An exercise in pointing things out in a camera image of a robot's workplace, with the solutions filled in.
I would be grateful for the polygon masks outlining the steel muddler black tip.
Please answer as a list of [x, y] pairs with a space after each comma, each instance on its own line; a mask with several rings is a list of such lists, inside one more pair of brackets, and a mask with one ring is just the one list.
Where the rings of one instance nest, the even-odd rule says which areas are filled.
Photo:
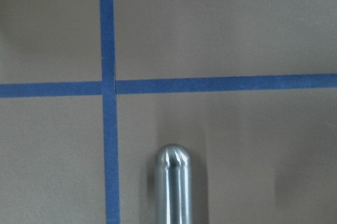
[[162, 147], [155, 165], [155, 222], [192, 223], [192, 162], [186, 148]]

